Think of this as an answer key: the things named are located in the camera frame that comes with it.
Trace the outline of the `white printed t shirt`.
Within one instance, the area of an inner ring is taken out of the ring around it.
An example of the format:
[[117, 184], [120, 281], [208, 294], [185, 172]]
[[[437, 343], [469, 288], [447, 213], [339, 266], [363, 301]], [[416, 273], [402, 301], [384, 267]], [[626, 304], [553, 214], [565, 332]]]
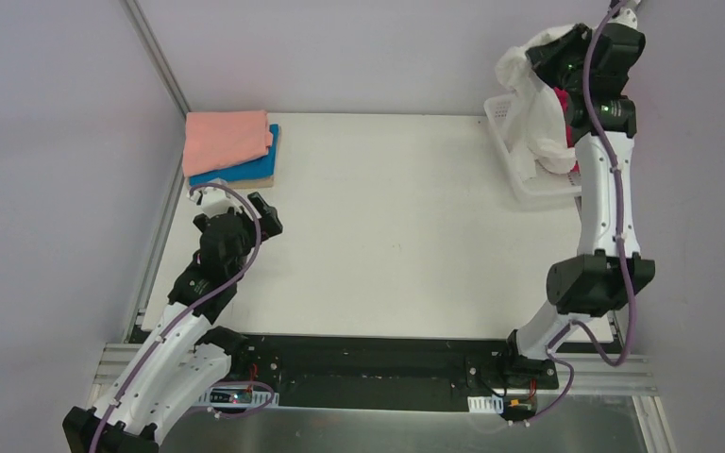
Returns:
[[560, 25], [547, 28], [528, 42], [510, 47], [497, 61], [497, 81], [513, 96], [506, 120], [506, 139], [513, 152], [526, 152], [547, 171], [558, 174], [553, 166], [553, 132], [561, 119], [554, 91], [532, 71], [526, 51], [562, 37], [573, 28]]

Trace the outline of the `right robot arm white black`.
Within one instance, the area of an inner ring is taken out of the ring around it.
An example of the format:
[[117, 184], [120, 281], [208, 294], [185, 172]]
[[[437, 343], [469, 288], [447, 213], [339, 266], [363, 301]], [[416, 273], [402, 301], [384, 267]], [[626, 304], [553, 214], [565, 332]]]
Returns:
[[550, 267], [545, 304], [511, 333], [497, 358], [499, 377], [510, 386], [541, 377], [575, 328], [586, 329], [610, 311], [626, 310], [628, 327], [621, 353], [605, 362], [617, 367], [631, 351], [636, 297], [653, 280], [655, 263], [642, 258], [634, 230], [636, 109], [622, 91], [645, 46], [635, 26], [606, 19], [595, 29], [573, 25], [523, 53], [529, 72], [515, 93], [528, 99], [563, 91], [568, 98], [563, 130], [571, 134], [579, 166], [581, 235], [576, 255]]

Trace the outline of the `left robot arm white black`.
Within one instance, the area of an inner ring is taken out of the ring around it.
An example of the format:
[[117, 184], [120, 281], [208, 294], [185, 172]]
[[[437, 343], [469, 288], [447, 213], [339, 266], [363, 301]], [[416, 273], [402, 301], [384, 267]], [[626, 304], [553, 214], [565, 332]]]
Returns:
[[157, 452], [199, 396], [223, 378], [239, 381], [249, 372], [246, 337], [216, 321], [261, 244], [283, 225], [257, 192], [242, 196], [208, 183], [191, 196], [201, 209], [194, 217], [199, 245], [119, 377], [90, 408], [72, 407], [65, 416], [73, 452]]

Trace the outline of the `magenta crumpled t shirt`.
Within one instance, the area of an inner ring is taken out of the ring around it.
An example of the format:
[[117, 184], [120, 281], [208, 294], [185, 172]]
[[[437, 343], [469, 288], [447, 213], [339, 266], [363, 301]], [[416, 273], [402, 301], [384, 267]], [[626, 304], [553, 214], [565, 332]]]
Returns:
[[579, 171], [579, 164], [575, 156], [572, 127], [566, 119], [569, 110], [569, 96], [565, 90], [554, 88], [554, 94], [559, 104], [561, 119], [554, 127], [552, 160], [558, 174]]

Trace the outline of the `blue folded t shirt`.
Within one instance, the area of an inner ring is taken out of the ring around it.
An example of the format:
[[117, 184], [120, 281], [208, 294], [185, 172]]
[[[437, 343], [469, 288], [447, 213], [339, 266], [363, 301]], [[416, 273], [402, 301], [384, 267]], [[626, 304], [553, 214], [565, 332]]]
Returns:
[[236, 166], [213, 170], [201, 175], [190, 176], [188, 178], [188, 185], [193, 186], [208, 183], [215, 179], [221, 179], [225, 182], [232, 183], [272, 177], [275, 174], [276, 161], [278, 157], [278, 142], [281, 135], [280, 125], [270, 125], [269, 132], [272, 134], [272, 143], [268, 147], [268, 153], [265, 156]]

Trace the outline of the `pink folded t shirt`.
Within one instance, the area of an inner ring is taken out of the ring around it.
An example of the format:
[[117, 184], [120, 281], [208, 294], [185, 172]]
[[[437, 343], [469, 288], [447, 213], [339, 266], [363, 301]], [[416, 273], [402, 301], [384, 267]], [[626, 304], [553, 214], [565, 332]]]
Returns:
[[263, 158], [273, 141], [265, 110], [189, 112], [182, 173], [199, 176]]

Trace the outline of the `white plastic basket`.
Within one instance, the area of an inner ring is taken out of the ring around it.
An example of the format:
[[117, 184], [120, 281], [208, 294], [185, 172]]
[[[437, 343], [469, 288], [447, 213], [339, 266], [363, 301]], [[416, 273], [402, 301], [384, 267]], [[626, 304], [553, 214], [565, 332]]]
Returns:
[[531, 154], [513, 152], [506, 139], [506, 120], [514, 97], [503, 94], [486, 99], [483, 109], [491, 139], [516, 199], [528, 207], [561, 206], [582, 193], [579, 174], [554, 174]]

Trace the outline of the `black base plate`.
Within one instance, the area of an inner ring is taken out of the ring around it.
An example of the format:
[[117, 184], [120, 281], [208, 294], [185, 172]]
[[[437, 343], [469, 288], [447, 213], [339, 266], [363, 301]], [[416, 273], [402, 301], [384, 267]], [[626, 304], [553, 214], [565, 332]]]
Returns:
[[294, 408], [467, 411], [471, 396], [526, 392], [497, 369], [503, 340], [248, 334], [227, 381], [270, 386]]

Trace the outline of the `aluminium frame rail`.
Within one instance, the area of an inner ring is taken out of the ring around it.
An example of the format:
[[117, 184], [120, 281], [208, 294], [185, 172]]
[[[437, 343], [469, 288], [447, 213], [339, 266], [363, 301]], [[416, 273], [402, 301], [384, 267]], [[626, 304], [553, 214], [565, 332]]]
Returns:
[[[138, 344], [106, 344], [96, 368], [87, 403], [94, 403], [121, 375], [139, 350]], [[570, 394], [657, 396], [658, 386], [645, 356], [630, 356], [620, 367], [611, 367], [598, 354], [558, 353], [558, 360], [573, 366]]]

